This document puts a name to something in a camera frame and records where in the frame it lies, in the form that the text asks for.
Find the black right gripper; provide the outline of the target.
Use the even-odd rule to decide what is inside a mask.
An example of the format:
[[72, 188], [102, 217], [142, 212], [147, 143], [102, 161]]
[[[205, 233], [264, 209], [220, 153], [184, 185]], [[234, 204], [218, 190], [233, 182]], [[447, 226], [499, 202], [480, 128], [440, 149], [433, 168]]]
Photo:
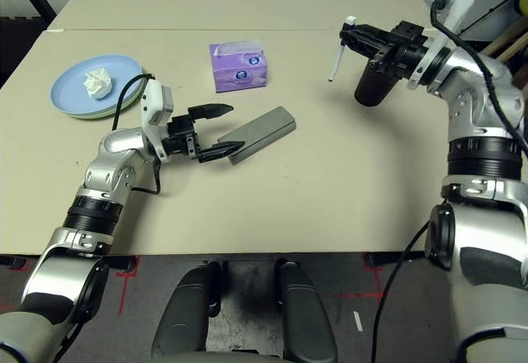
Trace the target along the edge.
[[361, 24], [343, 27], [340, 44], [369, 59], [369, 70], [387, 78], [410, 78], [424, 57], [424, 27], [401, 21], [391, 31]]

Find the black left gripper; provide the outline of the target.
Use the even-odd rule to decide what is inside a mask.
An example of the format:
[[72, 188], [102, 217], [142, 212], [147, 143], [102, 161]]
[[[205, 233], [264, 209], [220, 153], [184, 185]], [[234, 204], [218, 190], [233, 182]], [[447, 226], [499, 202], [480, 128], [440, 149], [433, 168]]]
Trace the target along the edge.
[[208, 103], [189, 107], [189, 115], [173, 117], [167, 123], [167, 134], [162, 138], [162, 145], [167, 154], [181, 154], [197, 158], [199, 163], [207, 163], [228, 157], [244, 146], [244, 141], [225, 141], [213, 144], [210, 148], [200, 149], [194, 120], [221, 117], [234, 108], [222, 103]]

